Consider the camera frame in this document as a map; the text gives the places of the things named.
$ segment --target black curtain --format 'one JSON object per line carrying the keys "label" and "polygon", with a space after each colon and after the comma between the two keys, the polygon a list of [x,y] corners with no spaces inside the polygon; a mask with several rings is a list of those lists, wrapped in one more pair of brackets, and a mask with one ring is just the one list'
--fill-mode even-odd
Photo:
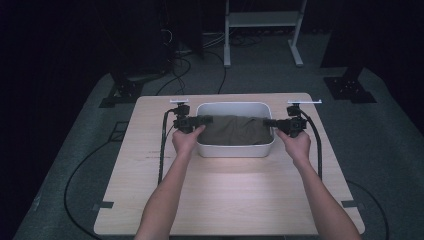
{"label": "black curtain", "polygon": [[97,81],[115,66],[167,62],[155,0],[107,3],[120,12],[91,0],[0,3],[0,239],[12,239]]}
{"label": "black curtain", "polygon": [[423,1],[345,0],[322,61],[373,71],[422,133],[423,12]]}

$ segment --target forearm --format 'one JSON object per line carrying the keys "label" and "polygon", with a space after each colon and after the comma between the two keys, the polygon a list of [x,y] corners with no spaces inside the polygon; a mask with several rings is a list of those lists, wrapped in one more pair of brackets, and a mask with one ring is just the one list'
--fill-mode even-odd
{"label": "forearm", "polygon": [[168,239],[189,160],[189,154],[177,155],[168,173],[149,198],[135,239]]}
{"label": "forearm", "polygon": [[318,233],[323,239],[361,239],[350,217],[312,166],[298,167]]}

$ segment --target human arm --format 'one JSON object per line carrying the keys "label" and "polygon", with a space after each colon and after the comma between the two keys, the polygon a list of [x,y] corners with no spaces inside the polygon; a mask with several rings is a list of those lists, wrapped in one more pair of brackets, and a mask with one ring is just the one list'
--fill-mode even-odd
{"label": "human arm", "polygon": [[191,153],[197,136],[204,128],[201,126],[190,134],[175,131],[172,135],[177,156],[168,173],[147,201],[135,239],[168,239],[177,214]]}
{"label": "human arm", "polygon": [[283,140],[287,153],[300,173],[308,198],[312,216],[319,235],[323,239],[361,239],[350,217],[337,203],[309,161],[311,140],[301,132],[296,138],[277,130]]}

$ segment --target wooden table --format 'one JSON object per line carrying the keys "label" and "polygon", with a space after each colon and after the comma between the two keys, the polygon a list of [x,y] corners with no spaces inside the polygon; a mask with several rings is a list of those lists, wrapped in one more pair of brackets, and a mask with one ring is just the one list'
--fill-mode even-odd
{"label": "wooden table", "polygon": [[[163,114],[176,107],[169,103],[176,98],[189,99],[190,116],[206,102],[263,102],[274,119],[288,118],[288,100],[312,100],[306,93],[140,97],[94,226],[97,234],[136,233],[144,206],[157,186]],[[315,106],[302,104],[301,109],[313,119],[321,136],[324,184],[340,204],[352,201]],[[174,119],[169,115],[168,129]],[[309,125],[306,132],[312,140],[311,162],[317,169],[316,142]],[[174,157],[168,139],[164,175]],[[345,210],[364,232],[358,209]],[[278,137],[264,158],[203,158],[193,151],[171,235],[296,234],[317,231],[300,175]]]}

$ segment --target gray floor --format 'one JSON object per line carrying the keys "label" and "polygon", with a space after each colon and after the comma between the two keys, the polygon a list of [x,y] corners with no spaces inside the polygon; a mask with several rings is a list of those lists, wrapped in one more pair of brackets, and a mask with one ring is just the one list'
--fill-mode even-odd
{"label": "gray floor", "polygon": [[[327,135],[346,177],[369,191],[384,210],[390,239],[422,239],[424,235],[424,139],[393,100],[383,81],[368,70],[359,80],[377,103],[352,104],[333,100],[323,78],[340,76],[345,69],[321,69],[319,65],[329,35],[301,35],[298,42],[304,67],[297,68],[286,44],[288,36],[263,37],[248,48],[232,48],[232,67],[226,70],[222,94],[307,92],[322,99],[317,106]],[[211,48],[222,56],[222,46]],[[224,68],[213,54],[201,59],[187,56],[190,71],[182,77],[184,92],[216,94]],[[177,73],[186,62],[175,62]],[[145,85],[142,95],[155,95],[173,78],[169,74]],[[134,104],[99,108],[113,82],[109,75],[99,80],[62,146],[16,239],[90,239],[66,215],[64,191],[74,169],[92,151],[108,141],[116,122],[129,121]],[[177,81],[160,95],[181,94]],[[111,142],[91,155],[73,176],[68,206],[76,222],[92,232],[97,208],[112,172],[120,142]],[[385,222],[373,198],[349,184],[360,204],[366,226],[363,239],[385,239]],[[102,239],[132,239],[132,236],[100,236]],[[176,237],[175,239],[223,239],[222,237]],[[237,237],[236,239],[319,239],[316,236]]]}

